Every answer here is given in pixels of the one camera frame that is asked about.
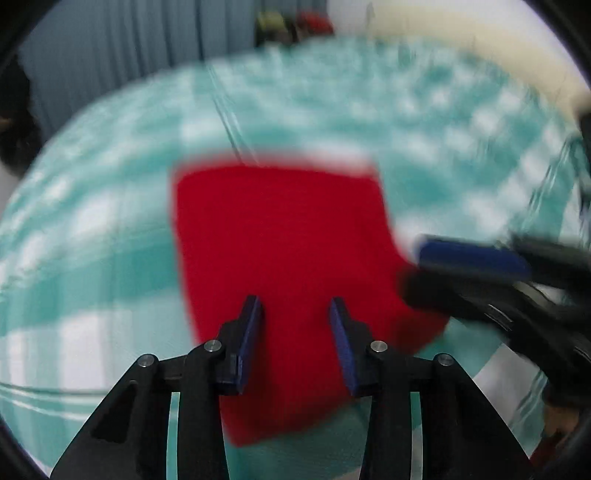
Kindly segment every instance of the screw head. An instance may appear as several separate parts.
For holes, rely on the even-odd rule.
[[[444,367],[449,367],[450,365],[453,365],[456,362],[453,359],[453,357],[451,355],[448,355],[447,353],[442,353],[441,355],[438,355],[437,361],[440,365],[443,365]]]
[[[388,344],[381,340],[374,340],[369,344],[369,347],[376,353],[382,353],[388,350]]]
[[[217,352],[222,347],[222,343],[219,340],[209,340],[205,342],[203,348],[206,352]]]
[[[154,363],[154,360],[156,360],[156,357],[154,355],[150,353],[145,353],[138,358],[138,365],[144,368],[149,367]]]

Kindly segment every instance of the bed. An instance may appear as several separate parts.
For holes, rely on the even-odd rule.
[[[385,35],[377,20],[371,28]],[[332,168],[370,159],[410,258],[427,233],[529,232],[588,248],[588,162],[568,102],[466,49],[400,33],[158,74],[89,106],[47,144],[0,223],[0,412],[45,470],[135,358],[192,347],[169,215],[179,165],[227,150],[297,151]],[[456,320],[421,355],[440,351],[531,453],[543,427],[538,369]],[[354,478],[367,415],[355,403],[305,432],[228,444],[232,479]],[[415,417],[417,478],[420,438]]]

